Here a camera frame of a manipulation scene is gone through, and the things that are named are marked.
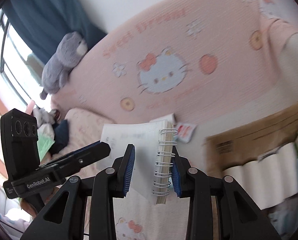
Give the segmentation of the person's hand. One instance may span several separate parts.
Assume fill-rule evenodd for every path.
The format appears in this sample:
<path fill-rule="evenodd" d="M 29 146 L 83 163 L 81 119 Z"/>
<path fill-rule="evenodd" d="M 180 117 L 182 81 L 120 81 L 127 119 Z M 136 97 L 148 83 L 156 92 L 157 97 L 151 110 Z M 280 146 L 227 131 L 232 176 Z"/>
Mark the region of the person's hand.
<path fill-rule="evenodd" d="M 44 195 L 44 197 L 42 198 L 44 200 L 44 204 L 46 205 L 50 199 L 57 193 L 57 191 L 59 190 L 59 187 L 54 187 L 53 190 L 48 190 L 49 195 L 46 196 L 46 194 Z M 20 199 L 20 207 L 27 212 L 28 214 L 30 214 L 30 216 L 35 219 L 35 217 L 37 217 L 37 214 L 39 213 L 35 207 L 27 202 L 25 199 L 21 198 Z"/>

